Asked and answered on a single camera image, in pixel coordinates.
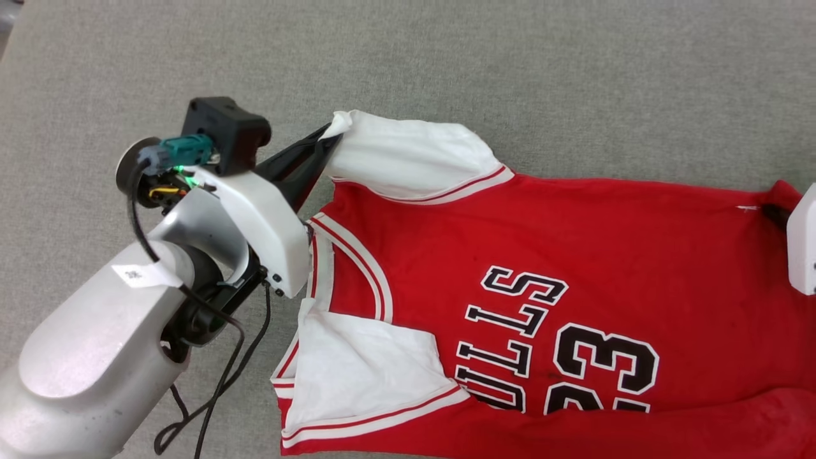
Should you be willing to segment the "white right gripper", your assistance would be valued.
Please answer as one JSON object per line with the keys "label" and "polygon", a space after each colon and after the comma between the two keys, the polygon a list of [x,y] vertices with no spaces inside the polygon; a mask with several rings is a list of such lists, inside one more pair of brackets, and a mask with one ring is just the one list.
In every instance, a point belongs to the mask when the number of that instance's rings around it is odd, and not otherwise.
{"label": "white right gripper", "polygon": [[792,212],[777,203],[763,203],[762,213],[781,232],[787,232],[790,284],[804,295],[816,295],[816,184]]}

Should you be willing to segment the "white paper label tag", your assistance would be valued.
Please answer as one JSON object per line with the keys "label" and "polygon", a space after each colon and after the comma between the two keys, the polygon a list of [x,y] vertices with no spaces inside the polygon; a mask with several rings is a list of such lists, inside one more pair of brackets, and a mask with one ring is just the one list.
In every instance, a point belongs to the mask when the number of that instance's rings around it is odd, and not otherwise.
{"label": "white paper label tag", "polygon": [[184,282],[161,262],[149,265],[111,265],[114,273],[130,288],[166,286],[179,288]]}

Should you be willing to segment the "red white Bulls jersey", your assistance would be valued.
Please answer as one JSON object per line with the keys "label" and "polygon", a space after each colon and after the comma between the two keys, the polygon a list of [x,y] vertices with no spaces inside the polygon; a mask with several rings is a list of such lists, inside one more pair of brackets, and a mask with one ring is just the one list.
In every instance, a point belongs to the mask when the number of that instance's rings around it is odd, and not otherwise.
{"label": "red white Bulls jersey", "polygon": [[456,123],[337,112],[280,453],[816,459],[816,295],[732,191],[516,173]]}

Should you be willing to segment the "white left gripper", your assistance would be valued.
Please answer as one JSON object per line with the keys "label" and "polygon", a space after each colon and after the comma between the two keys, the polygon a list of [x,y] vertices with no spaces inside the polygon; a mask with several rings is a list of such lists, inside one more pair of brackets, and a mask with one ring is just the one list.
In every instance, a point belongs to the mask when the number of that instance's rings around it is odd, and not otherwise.
{"label": "white left gripper", "polygon": [[214,188],[228,217],[267,268],[269,282],[288,298],[300,293],[310,273],[310,238],[295,211],[343,139],[324,139],[328,128],[320,127],[258,163],[256,173],[216,175],[206,168],[189,168],[200,185]]}

